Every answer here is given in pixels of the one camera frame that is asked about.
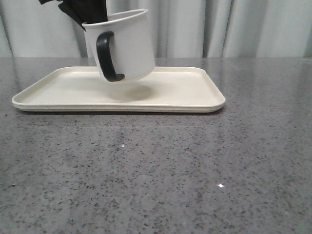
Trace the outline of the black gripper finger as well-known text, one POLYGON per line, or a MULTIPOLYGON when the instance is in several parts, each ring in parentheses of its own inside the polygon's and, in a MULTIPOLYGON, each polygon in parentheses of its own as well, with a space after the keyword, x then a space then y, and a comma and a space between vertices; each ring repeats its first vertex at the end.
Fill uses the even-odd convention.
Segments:
POLYGON ((83 23, 100 23, 108 21, 105 0, 69 0, 81 16, 83 23))
POLYGON ((60 0, 60 4, 58 8, 68 15, 71 19, 73 19, 84 31, 85 28, 82 26, 83 20, 78 12, 74 9, 72 4, 68 0, 60 0))

